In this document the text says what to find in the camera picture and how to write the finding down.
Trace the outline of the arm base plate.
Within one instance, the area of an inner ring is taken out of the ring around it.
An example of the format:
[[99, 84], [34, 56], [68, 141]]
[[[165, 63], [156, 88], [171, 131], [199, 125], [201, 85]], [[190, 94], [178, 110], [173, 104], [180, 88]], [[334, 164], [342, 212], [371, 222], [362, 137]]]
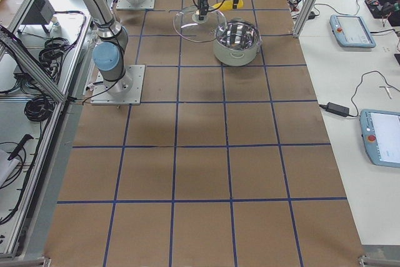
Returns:
[[102, 84], [94, 87], [94, 96], [90, 99], [90, 103], [101, 105], [140, 105], [146, 66], [128, 65], [125, 69], [124, 77], [115, 85], [103, 80], [102, 74], [98, 71], [96, 80], [102, 81]]
[[155, 0], [118, 0], [116, 9], [120, 11], [153, 10]]

